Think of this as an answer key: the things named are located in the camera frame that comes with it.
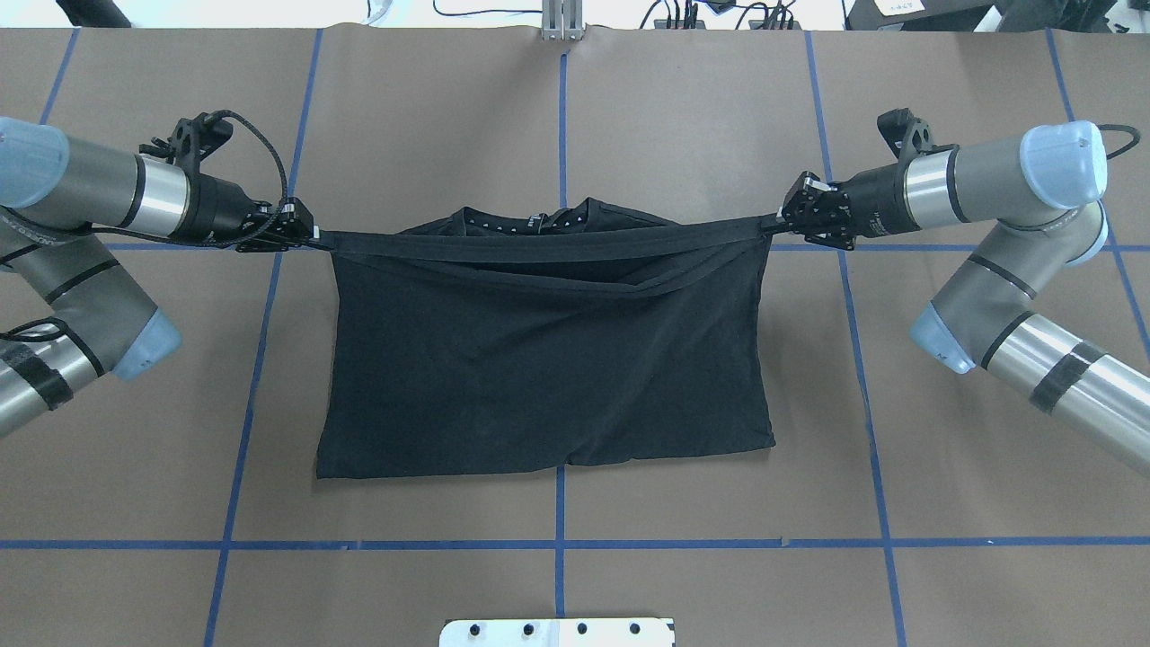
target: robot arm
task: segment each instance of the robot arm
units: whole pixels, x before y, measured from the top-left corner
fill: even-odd
[[[879,129],[897,163],[833,184],[805,172],[780,222],[849,249],[857,234],[997,218],[912,339],[957,373],[982,367],[1150,478],[1150,380],[1032,308],[1059,269],[1089,260],[1109,234],[1098,128],[1043,125],[963,148],[935,146],[906,109],[881,116]]]
[[[199,171],[232,133],[225,116],[250,125],[227,111],[181,120],[167,141],[141,146],[159,160],[0,117],[0,265],[18,271],[54,310],[0,336],[0,438],[100,376],[131,380],[179,347],[172,323],[90,234],[102,230],[93,223],[237,251],[317,237],[299,200],[284,194],[273,207]]]

